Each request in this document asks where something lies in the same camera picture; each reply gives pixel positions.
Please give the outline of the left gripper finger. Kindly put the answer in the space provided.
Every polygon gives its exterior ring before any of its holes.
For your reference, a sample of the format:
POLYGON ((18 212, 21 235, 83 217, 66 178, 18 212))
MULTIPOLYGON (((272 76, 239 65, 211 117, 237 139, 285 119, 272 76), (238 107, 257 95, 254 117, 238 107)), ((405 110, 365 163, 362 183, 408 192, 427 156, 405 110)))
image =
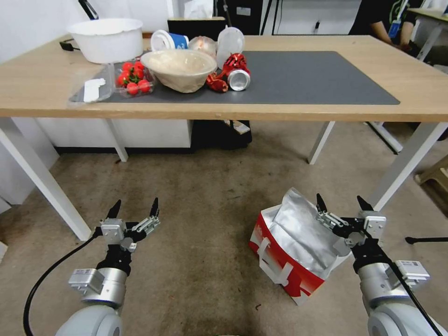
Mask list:
POLYGON ((152 204, 149 217, 132 227, 131 238, 133 241, 141 241, 154 231, 156 226, 160 224, 159 212, 159 198, 156 197, 152 204))
POLYGON ((119 199, 108 211, 106 220, 115 220, 118 218, 119 210, 121 207, 121 199, 119 199))

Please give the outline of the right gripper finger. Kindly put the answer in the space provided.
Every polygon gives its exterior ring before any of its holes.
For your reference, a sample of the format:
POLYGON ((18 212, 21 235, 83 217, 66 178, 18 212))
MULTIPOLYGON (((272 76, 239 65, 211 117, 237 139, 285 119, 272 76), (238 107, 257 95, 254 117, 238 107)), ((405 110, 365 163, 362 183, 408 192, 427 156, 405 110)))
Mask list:
POLYGON ((328 212, 326 204, 319 193, 316 194, 316 209, 316 220, 328 229, 333 230, 336 227, 342 228, 346 225, 346 221, 342 220, 337 215, 328 212))
POLYGON ((364 200, 360 195, 357 195, 357 202, 359 204, 359 208, 360 211, 359 213, 371 213, 374 212, 375 210, 373 209, 373 207, 366 201, 364 200))

